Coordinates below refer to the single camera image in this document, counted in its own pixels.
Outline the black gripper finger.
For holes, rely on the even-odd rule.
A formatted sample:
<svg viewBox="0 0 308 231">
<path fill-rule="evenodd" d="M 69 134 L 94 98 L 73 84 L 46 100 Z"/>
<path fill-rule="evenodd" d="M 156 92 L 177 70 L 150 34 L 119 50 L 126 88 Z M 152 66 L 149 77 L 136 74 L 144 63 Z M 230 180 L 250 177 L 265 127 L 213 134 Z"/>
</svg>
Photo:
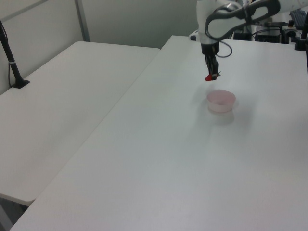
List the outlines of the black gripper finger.
<svg viewBox="0 0 308 231">
<path fill-rule="evenodd" d="M 212 80 L 216 80 L 219 76 L 219 63 L 216 59 L 216 56 L 211 58 L 211 76 Z"/>
<path fill-rule="evenodd" d="M 205 63 L 208 68 L 208 73 L 212 75 L 213 74 L 213 59 L 211 55 L 205 55 Z"/>
</svg>

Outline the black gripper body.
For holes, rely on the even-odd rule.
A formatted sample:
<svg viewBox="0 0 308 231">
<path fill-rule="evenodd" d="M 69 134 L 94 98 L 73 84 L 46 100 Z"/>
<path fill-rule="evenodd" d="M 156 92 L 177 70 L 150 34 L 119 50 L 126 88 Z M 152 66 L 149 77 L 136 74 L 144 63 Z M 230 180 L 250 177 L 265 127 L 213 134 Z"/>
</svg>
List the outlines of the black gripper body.
<svg viewBox="0 0 308 231">
<path fill-rule="evenodd" d="M 202 54 L 204 56 L 214 57 L 219 52 L 219 42 L 212 44 L 201 44 Z"/>
</svg>

